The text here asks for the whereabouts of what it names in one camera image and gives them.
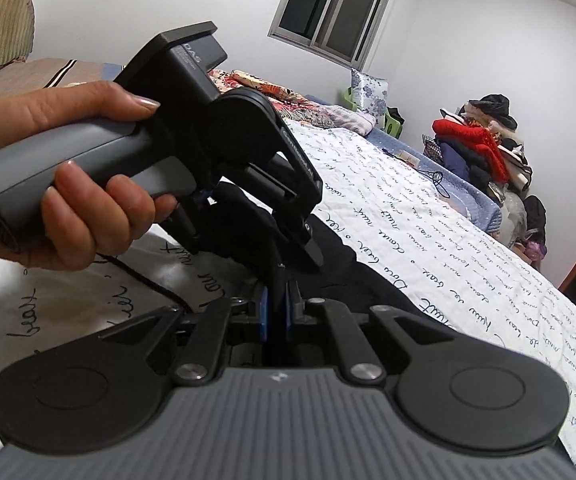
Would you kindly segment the person's left hand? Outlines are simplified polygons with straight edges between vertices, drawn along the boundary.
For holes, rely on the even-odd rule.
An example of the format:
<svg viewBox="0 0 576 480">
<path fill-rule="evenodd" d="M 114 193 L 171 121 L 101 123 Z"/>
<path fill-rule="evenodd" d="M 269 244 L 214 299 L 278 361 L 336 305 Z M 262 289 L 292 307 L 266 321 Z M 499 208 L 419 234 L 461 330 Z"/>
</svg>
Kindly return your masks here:
<svg viewBox="0 0 576 480">
<path fill-rule="evenodd" d="M 86 118 L 140 122 L 158 107 L 158 102 L 111 81 L 7 96 L 0 99 L 0 148 Z M 41 200 L 48 240 L 17 254 L 0 244 L 0 259 L 26 268 L 84 270 L 99 252 L 109 256 L 127 252 L 134 240 L 177 207 L 174 196 L 153 198 L 123 174 L 102 188 L 75 162 L 60 165 L 54 182 Z"/>
</svg>

